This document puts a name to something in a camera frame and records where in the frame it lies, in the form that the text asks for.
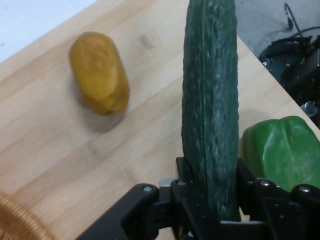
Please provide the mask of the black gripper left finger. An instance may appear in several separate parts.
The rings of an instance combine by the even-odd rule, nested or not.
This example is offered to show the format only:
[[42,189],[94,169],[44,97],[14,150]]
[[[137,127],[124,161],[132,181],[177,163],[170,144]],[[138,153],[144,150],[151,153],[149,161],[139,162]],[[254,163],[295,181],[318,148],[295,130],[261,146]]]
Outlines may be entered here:
[[203,198],[197,196],[191,167],[184,157],[176,160],[178,178],[156,187],[137,184],[96,220],[80,240],[155,240],[171,228],[182,240],[216,240],[220,222]]

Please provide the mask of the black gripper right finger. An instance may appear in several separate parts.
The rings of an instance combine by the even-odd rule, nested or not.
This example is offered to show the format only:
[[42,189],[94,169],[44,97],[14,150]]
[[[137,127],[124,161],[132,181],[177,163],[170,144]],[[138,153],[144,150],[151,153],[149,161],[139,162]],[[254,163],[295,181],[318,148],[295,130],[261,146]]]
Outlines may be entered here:
[[238,200],[242,212],[262,222],[270,240],[320,238],[320,190],[300,184],[291,191],[266,178],[257,178],[240,158],[237,166]]

